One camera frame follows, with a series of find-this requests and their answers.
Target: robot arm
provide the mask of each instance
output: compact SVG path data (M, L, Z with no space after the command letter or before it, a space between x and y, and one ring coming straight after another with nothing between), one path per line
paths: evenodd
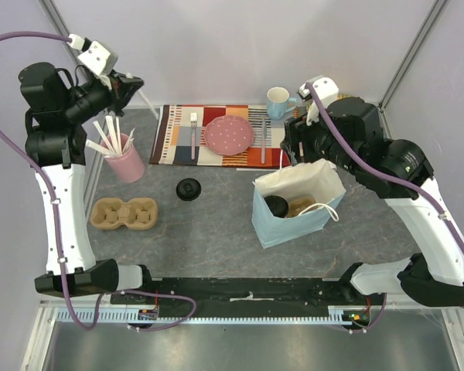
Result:
M30 106L26 113L26 153L55 188L71 296L138 288L142 285L142 267L94 258L84 216L87 135L82 124L105 109L122 116L122 109L143 81L113 70L117 56L100 43L75 35L70 39L69 45L82 51L79 60L86 67L86 83L74 85L67 70L44 62L28 66L19 74L21 93ZM70 87L65 86L60 72L66 74ZM39 293L62 296L51 198L41 176L36 174L36 178L43 194L49 251L47 273L35 279L35 286Z
M329 118L350 147L368 165L380 172L417 185L431 194L446 210L433 176L433 168L423 151L413 142L391 140L383 136L377 108L357 97L333 100L338 88L326 77L312 82ZM303 85L303 100L311 94ZM316 105L300 118L285 122L283 149L294 165L300 161L302 143L304 160L330 160L354 175L357 182L376 194L399 215L416 240L421 253L388 264L354 264L345 274L359 293L408 294L427 306L464 305L464 254L433 205L417 192L394 184L362 169L334 138Z

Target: white wall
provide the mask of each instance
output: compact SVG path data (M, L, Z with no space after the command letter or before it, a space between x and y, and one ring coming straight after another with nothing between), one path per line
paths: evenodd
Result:
M0 0L0 33L53 32L35 0ZM20 147L26 140L26 102L19 71L49 61L73 67L58 41L0 43L0 128ZM46 228L38 185L29 166L0 141L0 371L19 369L39 303L34 278L45 271Z
M260 103L321 73L379 100L432 0L56 0L157 103Z
M393 138L423 148L464 233L464 0L445 8L391 101L387 119Z

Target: fork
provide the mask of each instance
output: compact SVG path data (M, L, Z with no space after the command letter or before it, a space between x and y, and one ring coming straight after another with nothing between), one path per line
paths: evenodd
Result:
M196 128L198 126L198 114L191 113L191 159L196 157Z

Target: light blue paper bag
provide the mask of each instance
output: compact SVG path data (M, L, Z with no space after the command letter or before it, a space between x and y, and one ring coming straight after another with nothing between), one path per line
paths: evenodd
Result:
M254 181L253 226L264 249L321 230L330 218L325 207L302 215L281 219L273 216L264 198L280 196L291 202L312 196L317 203L339 205L346 189L326 160L289 166Z

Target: pink plate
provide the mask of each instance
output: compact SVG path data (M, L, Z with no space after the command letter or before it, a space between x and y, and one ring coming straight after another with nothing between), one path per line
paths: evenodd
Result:
M204 141L216 154L233 156L253 144L254 131L248 120L226 115L215 118L206 126Z

